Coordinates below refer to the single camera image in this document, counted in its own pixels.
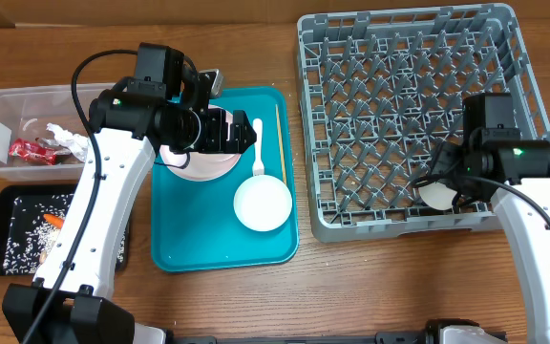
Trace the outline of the rice food scraps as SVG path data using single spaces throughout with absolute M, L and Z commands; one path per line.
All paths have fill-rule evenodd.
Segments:
M 31 275 L 45 261 L 60 229 L 45 216 L 64 221 L 73 193 L 21 195 L 13 200 L 2 263 L 4 275 Z

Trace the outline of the white tissue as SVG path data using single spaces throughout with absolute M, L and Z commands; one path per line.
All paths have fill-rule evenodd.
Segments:
M 86 161 L 89 147 L 87 137 L 72 133 L 54 123 L 48 123 L 46 129 L 53 133 L 53 141 L 56 145 L 68 149 L 79 161 Z

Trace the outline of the orange carrot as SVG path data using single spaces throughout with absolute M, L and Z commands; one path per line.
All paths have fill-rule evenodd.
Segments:
M 64 220 L 56 215 L 44 214 L 43 218 L 48 224 L 52 225 L 56 229 L 61 229 L 64 226 Z

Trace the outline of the small white cup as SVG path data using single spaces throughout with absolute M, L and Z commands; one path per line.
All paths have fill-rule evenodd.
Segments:
M 430 183 L 418 188 L 422 201 L 430 208 L 445 211 L 453 207 L 456 191 L 443 183 Z

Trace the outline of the red snack wrapper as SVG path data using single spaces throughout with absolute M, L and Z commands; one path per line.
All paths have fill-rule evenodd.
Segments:
M 67 148 L 54 149 L 44 147 L 36 141 L 16 139 L 10 146 L 8 155 L 10 157 L 20 158 L 23 161 L 55 165 L 59 157 L 68 156 L 71 151 Z

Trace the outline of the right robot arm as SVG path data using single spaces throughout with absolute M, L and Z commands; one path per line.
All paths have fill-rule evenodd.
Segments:
M 527 340 L 550 343 L 550 142 L 523 138 L 509 94 L 466 97 L 462 116 L 462 143 L 439 144 L 412 186 L 437 210 L 491 205 L 513 253 Z

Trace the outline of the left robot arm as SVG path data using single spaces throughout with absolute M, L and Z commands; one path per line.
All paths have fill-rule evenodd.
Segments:
M 117 254 L 138 191 L 161 147 L 241 154 L 257 140 L 246 113 L 213 108 L 216 69 L 200 71 L 167 46 L 143 43 L 132 75 L 78 115 L 89 146 L 61 232 L 32 282 L 12 284 L 3 313 L 22 343 L 170 343 L 113 302 Z

